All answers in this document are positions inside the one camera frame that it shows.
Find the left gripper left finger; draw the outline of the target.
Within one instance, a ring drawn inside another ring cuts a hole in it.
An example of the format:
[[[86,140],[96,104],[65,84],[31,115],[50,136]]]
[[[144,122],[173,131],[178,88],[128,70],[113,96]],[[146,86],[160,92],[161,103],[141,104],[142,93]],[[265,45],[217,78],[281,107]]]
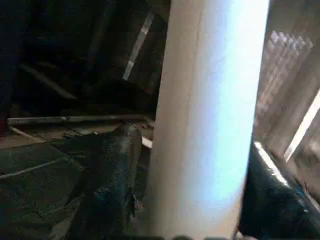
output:
[[[135,213],[135,181],[142,132],[122,124],[95,141],[88,166],[66,201],[82,196],[65,235],[67,240],[114,240],[127,231]]]

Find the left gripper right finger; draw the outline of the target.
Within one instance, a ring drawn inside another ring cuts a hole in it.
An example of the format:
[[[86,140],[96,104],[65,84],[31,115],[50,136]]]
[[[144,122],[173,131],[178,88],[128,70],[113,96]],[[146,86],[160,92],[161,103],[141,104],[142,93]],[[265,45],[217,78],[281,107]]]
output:
[[[320,238],[320,210],[287,166],[260,142],[250,146],[238,231],[257,240]]]

